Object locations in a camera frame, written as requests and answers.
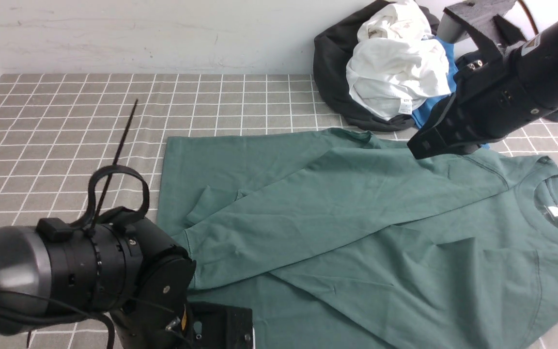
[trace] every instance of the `white wall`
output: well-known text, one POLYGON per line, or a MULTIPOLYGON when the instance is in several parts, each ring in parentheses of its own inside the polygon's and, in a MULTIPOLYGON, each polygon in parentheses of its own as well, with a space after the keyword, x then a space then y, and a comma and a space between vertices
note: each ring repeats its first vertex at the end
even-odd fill
MULTIPOLYGON (((541 29, 558 20, 558 2, 527 1, 541 29)), ((417 2, 440 17, 457 0, 417 2)), ((314 36, 368 3, 0 0, 0 73, 310 73, 314 36)), ((532 36, 520 7, 508 17, 532 36)))

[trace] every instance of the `gray checkered tablecloth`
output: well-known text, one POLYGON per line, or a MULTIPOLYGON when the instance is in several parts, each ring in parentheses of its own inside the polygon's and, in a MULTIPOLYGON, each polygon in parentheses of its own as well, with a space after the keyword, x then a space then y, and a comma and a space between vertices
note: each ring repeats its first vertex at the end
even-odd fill
MULTIPOLYGON (((3 75, 0 78, 0 226, 72 221, 86 205, 87 179, 111 163, 138 98, 120 163, 151 189, 155 218, 166 137, 266 135, 347 124, 326 106, 310 75, 3 75)), ((377 133, 405 141, 415 130, 377 133)), ((492 145, 505 155, 544 153, 558 164, 558 124, 538 121, 492 145)), ((105 208, 137 207, 140 184, 115 177, 105 208)), ((0 349, 25 347, 26 335, 0 336, 0 349)), ((36 331, 32 349, 102 349, 101 323, 36 331)), ((532 349, 558 349, 558 325, 532 349)))

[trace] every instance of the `crumpled white fabric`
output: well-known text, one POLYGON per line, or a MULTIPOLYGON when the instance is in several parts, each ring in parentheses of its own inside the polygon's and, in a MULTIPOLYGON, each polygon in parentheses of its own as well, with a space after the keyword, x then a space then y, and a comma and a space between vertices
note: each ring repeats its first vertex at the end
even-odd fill
POLYGON ((430 97, 449 95, 449 62, 432 37, 414 0, 378 11, 357 32, 359 44, 346 67, 350 96, 389 121, 400 113, 401 99, 415 110, 430 97))

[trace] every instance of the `neckline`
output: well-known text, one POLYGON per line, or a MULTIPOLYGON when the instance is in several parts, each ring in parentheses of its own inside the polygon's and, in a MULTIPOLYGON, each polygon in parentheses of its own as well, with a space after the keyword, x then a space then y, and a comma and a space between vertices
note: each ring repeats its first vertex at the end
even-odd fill
POLYGON ((534 229, 541 234, 558 239, 558 227, 543 216, 542 212, 535 207, 534 202, 538 186, 547 179, 558 176, 558 166, 547 157, 540 159, 537 165, 538 168, 518 184, 516 200, 523 216, 534 229))

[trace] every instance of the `black cable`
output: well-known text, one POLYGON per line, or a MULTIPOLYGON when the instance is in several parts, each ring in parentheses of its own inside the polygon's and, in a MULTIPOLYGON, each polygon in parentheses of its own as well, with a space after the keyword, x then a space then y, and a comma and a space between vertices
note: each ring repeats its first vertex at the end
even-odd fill
POLYGON ((538 35, 540 33, 540 31, 538 30, 538 25, 535 24, 535 20, 533 18, 533 15, 531 14, 531 11, 529 10, 529 7, 527 7, 527 4, 525 3, 525 0, 518 0, 518 3, 520 4, 520 7, 522 7, 522 9, 525 11, 525 14, 527 15, 527 18, 529 18, 529 22, 531 23, 531 27, 533 28, 533 33, 535 35, 538 35))
POLYGON ((42 297, 42 296, 35 296, 33 294, 27 294, 27 293, 22 293, 22 292, 16 292, 16 291, 8 291, 5 289, 0 289, 0 293, 7 293, 7 294, 16 294, 18 296, 25 296, 25 297, 29 297, 29 298, 34 298, 35 300, 41 300, 41 301, 46 301, 46 302, 50 302, 50 303, 54 303, 59 305, 60 307, 69 309, 70 311, 76 312, 79 315, 75 315, 73 316, 62 316, 62 317, 48 317, 48 318, 38 318, 38 317, 33 317, 33 316, 26 316, 24 314, 20 314, 14 311, 10 311, 9 309, 5 309, 5 308, 0 308, 0 317, 5 318, 5 316, 12 316, 12 317, 16 317, 17 319, 21 319, 19 320, 12 320, 12 321, 16 321, 16 322, 20 322, 20 323, 26 323, 27 325, 37 325, 37 326, 50 326, 50 325, 56 325, 58 323, 71 323, 71 322, 78 322, 78 321, 82 321, 85 318, 93 318, 94 320, 100 321, 102 323, 104 323, 104 325, 107 327, 107 349, 113 349, 113 345, 115 344, 115 327, 113 326, 113 322, 111 322, 110 318, 108 318, 107 316, 105 316, 104 314, 99 314, 99 313, 87 313, 84 312, 82 310, 80 310, 77 307, 73 307, 71 305, 68 305, 62 301, 58 301, 58 300, 54 300, 53 298, 46 298, 46 297, 42 297))
POLYGON ((128 300, 136 301, 136 302, 148 305, 149 307, 157 308, 157 309, 160 309, 162 311, 166 311, 168 313, 175 314, 175 311, 173 311, 173 310, 171 310, 167 307, 164 307, 162 305, 158 305, 156 303, 144 301, 144 300, 141 300, 137 297, 128 296, 126 294, 117 294, 117 293, 113 293, 113 292, 108 292, 107 290, 104 290, 104 289, 100 290, 100 292, 102 292, 104 294, 108 294, 109 296, 114 296, 114 297, 118 297, 118 298, 121 298, 122 296, 124 296, 124 298, 127 298, 128 300))
POLYGON ((86 317, 80 314, 52 317, 36 317, 22 314, 11 309, 0 307, 0 318, 29 326, 53 326, 62 323, 83 321, 86 317))
POLYGON ((525 3, 525 0, 518 0, 518 3, 520 4, 520 7, 522 7, 523 11, 525 11, 527 18, 531 23, 531 28, 533 28, 533 33, 535 33, 535 35, 538 35, 540 33, 540 30, 538 29, 538 25, 535 24, 535 19, 533 18, 533 14, 531 14, 529 7, 527 7, 527 4, 525 3))
MULTIPOLYGON (((124 141, 126 141, 126 136, 128 135, 128 130, 130 129, 130 124, 133 122, 133 116, 135 116, 135 109, 137 109, 137 102, 139 99, 135 99, 135 104, 133 104, 133 110, 130 112, 130 116, 128 117, 128 121, 126 122, 126 127, 124 128, 124 133, 122 134, 122 139, 120 139, 120 144, 118 145, 118 149, 115 151, 115 157, 113 158, 113 165, 118 164, 118 160, 120 159, 120 153, 122 152, 122 148, 124 148, 124 141)), ((98 221, 98 217, 100 216, 100 209, 102 208, 102 203, 105 200, 107 195, 107 189, 111 183, 112 174, 109 174, 107 180, 105 182, 105 186, 102 187, 102 193, 100 194, 100 199, 98 200, 98 205, 96 206, 96 213, 94 214, 91 229, 96 226, 96 222, 98 221)))

